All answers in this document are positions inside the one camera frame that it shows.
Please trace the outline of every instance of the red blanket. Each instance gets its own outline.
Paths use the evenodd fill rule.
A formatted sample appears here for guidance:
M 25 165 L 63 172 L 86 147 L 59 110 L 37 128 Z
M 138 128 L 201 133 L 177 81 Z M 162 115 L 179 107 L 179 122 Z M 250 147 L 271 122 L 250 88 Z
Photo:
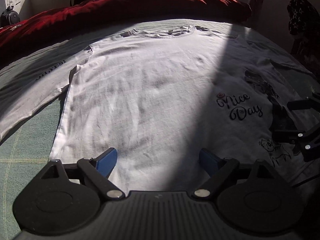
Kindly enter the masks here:
M 248 4 L 236 0 L 88 0 L 39 13 L 0 30 L 2 63 L 14 55 L 79 30 L 113 21 L 159 15 L 224 18 L 234 22 L 251 16 Z

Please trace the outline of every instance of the silver screw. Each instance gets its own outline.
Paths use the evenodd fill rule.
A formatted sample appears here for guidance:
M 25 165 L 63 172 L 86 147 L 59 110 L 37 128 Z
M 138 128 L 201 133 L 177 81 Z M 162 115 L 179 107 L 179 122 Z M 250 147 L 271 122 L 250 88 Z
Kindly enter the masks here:
M 195 195 L 197 197 L 208 197 L 210 195 L 210 191 L 206 189 L 198 189 L 195 191 Z
M 109 190 L 107 192 L 107 196 L 111 197 L 111 198 L 120 198 L 122 196 L 122 194 L 123 193 L 120 190 L 116 190 L 116 189 Z

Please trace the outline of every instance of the black cable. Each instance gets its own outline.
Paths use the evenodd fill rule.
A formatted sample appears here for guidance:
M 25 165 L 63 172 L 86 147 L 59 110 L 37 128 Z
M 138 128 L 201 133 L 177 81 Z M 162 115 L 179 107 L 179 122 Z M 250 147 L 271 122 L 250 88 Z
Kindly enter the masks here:
M 315 175 L 315 176 L 312 176 L 312 177 L 310 177 L 310 178 L 308 178 L 308 179 L 305 179 L 305 180 L 303 180 L 303 181 L 301 181 L 301 182 L 293 185 L 292 187 L 293 187 L 293 188 L 299 187 L 299 186 L 301 186 L 302 184 L 305 184 L 305 183 L 307 183 L 307 182 L 309 182 L 309 181 L 311 181 L 311 180 L 313 180 L 313 179 L 319 178 L 319 177 L 320 177 L 320 174 L 317 174 L 317 175 Z

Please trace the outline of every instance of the black backpack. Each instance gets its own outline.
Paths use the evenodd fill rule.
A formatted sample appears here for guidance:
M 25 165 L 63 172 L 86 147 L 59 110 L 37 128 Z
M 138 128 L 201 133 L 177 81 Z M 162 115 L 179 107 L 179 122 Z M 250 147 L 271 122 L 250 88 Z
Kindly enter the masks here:
M 13 6 L 8 6 L 0 16 L 0 27 L 13 25 L 20 22 L 19 14 L 13 10 Z

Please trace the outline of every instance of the red fabric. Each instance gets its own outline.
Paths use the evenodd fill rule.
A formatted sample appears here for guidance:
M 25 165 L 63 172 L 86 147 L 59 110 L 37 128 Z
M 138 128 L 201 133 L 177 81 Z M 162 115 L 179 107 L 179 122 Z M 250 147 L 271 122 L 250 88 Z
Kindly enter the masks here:
M 88 0 L 67 8 L 39 13 L 0 30 L 0 58 L 39 46 L 57 37 L 112 21 L 158 15 L 221 17 L 246 21 L 248 4 L 236 0 Z

